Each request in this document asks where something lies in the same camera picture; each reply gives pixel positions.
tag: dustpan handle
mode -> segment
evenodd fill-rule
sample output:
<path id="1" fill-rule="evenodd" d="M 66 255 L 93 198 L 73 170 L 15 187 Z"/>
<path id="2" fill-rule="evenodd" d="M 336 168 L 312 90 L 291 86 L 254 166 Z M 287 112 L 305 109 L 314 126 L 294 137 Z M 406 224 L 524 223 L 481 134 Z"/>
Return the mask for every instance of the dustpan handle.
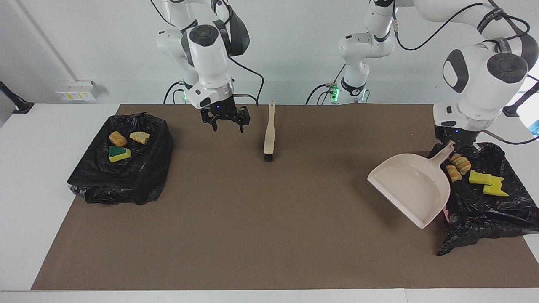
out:
<path id="1" fill-rule="evenodd" d="M 449 141 L 439 153 L 436 154 L 436 156 L 431 158 L 431 161 L 440 166 L 449 156 L 451 153 L 455 150 L 455 142 Z"/>

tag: green and yellow sponge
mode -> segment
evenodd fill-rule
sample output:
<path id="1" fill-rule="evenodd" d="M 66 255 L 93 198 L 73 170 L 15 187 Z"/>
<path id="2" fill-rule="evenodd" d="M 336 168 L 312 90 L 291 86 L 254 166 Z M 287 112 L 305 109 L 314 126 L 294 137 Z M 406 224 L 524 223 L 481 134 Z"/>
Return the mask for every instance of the green and yellow sponge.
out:
<path id="1" fill-rule="evenodd" d="M 127 158 L 131 157 L 131 150 L 124 148 L 124 147 L 118 147 L 118 146 L 110 146 L 108 148 L 108 159 L 111 163 L 118 162 Z"/>

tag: white table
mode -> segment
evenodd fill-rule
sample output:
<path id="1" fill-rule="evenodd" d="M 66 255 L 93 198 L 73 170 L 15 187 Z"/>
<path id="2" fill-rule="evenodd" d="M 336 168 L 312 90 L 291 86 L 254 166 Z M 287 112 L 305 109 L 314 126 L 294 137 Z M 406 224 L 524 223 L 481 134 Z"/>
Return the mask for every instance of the white table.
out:
<path id="1" fill-rule="evenodd" d="M 73 201 L 66 180 L 103 122 L 118 105 L 36 104 L 0 128 L 0 302 L 538 302 L 531 290 L 313 291 L 29 291 Z M 531 139 L 519 119 L 500 117 L 491 131 Z M 479 141 L 491 141 L 481 135 Z M 495 142 L 539 201 L 539 142 Z M 526 236 L 539 260 L 539 235 Z"/>

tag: food item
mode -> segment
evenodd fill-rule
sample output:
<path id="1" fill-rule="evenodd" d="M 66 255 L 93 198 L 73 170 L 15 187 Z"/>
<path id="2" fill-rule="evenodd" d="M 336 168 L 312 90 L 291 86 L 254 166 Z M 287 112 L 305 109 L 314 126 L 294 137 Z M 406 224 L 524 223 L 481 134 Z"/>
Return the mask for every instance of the food item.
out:
<path id="1" fill-rule="evenodd" d="M 468 178 L 468 181 L 470 182 L 470 184 L 492 185 L 492 175 L 482 174 L 472 170 L 470 172 L 470 177 Z"/>
<path id="2" fill-rule="evenodd" d="M 129 138 L 133 139 L 133 141 L 136 141 L 140 144 L 146 144 L 148 143 L 148 140 L 150 139 L 150 134 L 145 132 L 134 132 L 129 135 Z"/>
<path id="3" fill-rule="evenodd" d="M 497 196 L 497 197 L 509 197 L 506 192 L 502 191 L 503 178 L 492 177 L 492 185 L 485 185 L 483 193 L 485 195 Z"/>
<path id="4" fill-rule="evenodd" d="M 462 176 L 460 175 L 456 166 L 448 165 L 446 168 L 447 168 L 447 172 L 449 173 L 449 177 L 451 177 L 451 181 L 455 182 L 458 180 L 462 180 Z"/>
<path id="5" fill-rule="evenodd" d="M 472 164 L 466 157 L 463 157 L 459 154 L 454 154 L 449 161 L 451 164 L 455 165 L 457 167 L 457 170 L 460 172 L 462 176 L 466 175 L 471 169 Z"/>
<path id="6" fill-rule="evenodd" d="M 131 150 L 118 146 L 108 148 L 108 159 L 111 163 L 118 162 L 131 157 Z"/>
<path id="7" fill-rule="evenodd" d="M 122 136 L 122 134 L 120 134 L 119 132 L 111 133 L 108 138 L 112 142 L 112 144 L 116 146 L 124 147 L 127 145 L 127 139 L 124 136 Z"/>

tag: white wall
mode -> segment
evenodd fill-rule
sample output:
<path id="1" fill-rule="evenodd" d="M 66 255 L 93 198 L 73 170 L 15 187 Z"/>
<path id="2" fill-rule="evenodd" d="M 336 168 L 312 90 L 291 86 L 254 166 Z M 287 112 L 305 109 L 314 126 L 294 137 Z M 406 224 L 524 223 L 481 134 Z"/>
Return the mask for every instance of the white wall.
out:
<path id="1" fill-rule="evenodd" d="M 159 103 L 165 90 L 181 78 L 175 62 L 161 54 L 156 34 L 170 28 L 149 0 L 5 0 L 0 2 L 0 79 L 28 100 L 58 102 L 54 90 L 65 72 L 23 22 L 21 2 L 80 80 L 94 80 L 103 94 L 98 102 Z M 300 104 L 310 90 L 332 81 L 343 60 L 337 41 L 365 31 L 367 0 L 230 0 L 251 34 L 248 52 L 238 58 L 266 76 L 264 102 Z M 526 19 L 539 38 L 536 0 L 497 0 L 509 14 Z M 204 6 L 198 13 L 207 12 Z M 201 21 L 211 21 L 206 13 Z M 440 24 L 422 19 L 413 8 L 399 12 L 401 38 L 416 46 Z M 441 66 L 456 47 L 482 41 L 474 28 L 450 24 L 425 48 L 399 48 L 387 58 L 370 61 L 370 102 L 432 103 L 455 98 L 444 83 Z M 259 79 L 232 68 L 238 93 L 256 93 Z"/>

